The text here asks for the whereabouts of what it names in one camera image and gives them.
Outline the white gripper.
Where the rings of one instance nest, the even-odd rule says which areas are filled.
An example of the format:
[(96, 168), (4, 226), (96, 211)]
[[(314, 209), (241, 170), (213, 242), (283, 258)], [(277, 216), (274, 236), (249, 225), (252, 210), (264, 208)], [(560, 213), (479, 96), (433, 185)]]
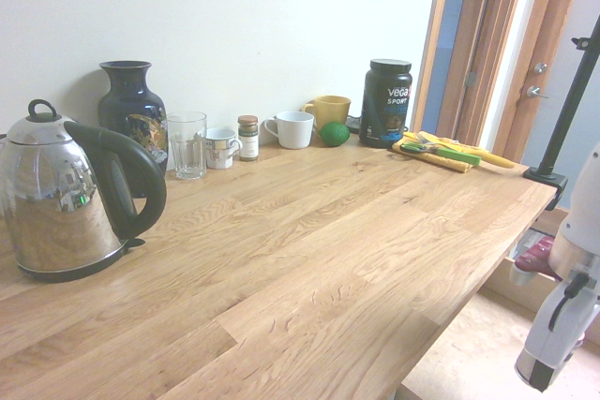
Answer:
[(535, 316), (515, 369), (524, 382), (539, 392), (558, 376), (599, 313), (598, 295), (591, 284), (584, 273), (564, 279)]

